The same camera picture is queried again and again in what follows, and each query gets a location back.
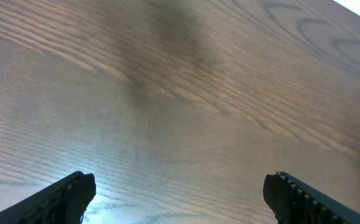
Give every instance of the brown wooden tabletop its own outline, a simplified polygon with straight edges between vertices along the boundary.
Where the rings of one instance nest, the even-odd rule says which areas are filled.
[[[360,212],[360,17],[330,0],[0,0],[0,210],[75,170],[85,223],[275,223],[286,171]]]

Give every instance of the wooden surface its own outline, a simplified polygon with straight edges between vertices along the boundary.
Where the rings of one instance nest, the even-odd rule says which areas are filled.
[[[75,171],[86,223],[275,223],[287,171],[360,212],[360,17],[329,0],[0,0],[0,210]]]

